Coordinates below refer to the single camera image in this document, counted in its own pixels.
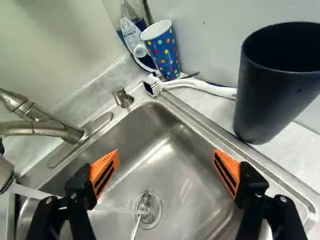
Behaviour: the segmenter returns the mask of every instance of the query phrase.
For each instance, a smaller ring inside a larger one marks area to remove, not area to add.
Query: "faucet spout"
[[[0,123],[0,138],[44,135],[60,137],[70,144],[76,144],[85,133],[83,129],[64,123],[19,93],[0,88],[0,101],[10,112],[25,120]]]

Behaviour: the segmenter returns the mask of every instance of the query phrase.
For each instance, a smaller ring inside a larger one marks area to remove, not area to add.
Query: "white wall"
[[[44,108],[126,51],[101,0],[1,0],[0,33],[0,88]]]
[[[243,40],[275,23],[320,23],[319,0],[148,0],[155,22],[171,19],[184,72],[237,86]],[[297,118],[320,133],[320,97]]]

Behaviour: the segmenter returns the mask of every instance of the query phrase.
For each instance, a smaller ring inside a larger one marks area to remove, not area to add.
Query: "drain strainer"
[[[153,191],[144,191],[136,208],[139,211],[149,211],[148,214],[141,215],[140,228],[153,229],[160,222],[163,211],[162,201]]]

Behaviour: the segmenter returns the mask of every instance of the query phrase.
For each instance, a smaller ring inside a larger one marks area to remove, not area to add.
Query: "sink basin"
[[[269,181],[270,197],[290,197],[307,232],[318,224],[319,196],[273,161],[168,92],[153,99],[140,86],[130,94],[135,102],[129,112],[113,107],[113,120],[64,161],[56,159],[61,154],[51,154],[23,176],[21,183],[63,196],[65,182],[83,164],[118,149],[120,167],[98,201],[106,211],[89,211],[98,240],[130,239],[137,216],[119,209],[136,209],[144,191],[159,197],[162,216],[153,228],[138,228],[137,240],[230,240],[242,211],[235,208],[213,168],[213,151],[221,149],[239,162],[250,162]],[[49,168],[54,161],[60,163]],[[20,199],[17,240],[25,239],[37,202]],[[61,239],[72,239],[68,223]]]

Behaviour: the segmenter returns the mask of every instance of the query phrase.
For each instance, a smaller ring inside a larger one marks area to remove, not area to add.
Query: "polka dot mug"
[[[140,35],[143,43],[133,50],[134,60],[145,70],[161,74],[167,81],[180,75],[175,29],[171,20],[162,20],[147,27]],[[157,69],[144,65],[137,57],[139,49],[146,49]]]

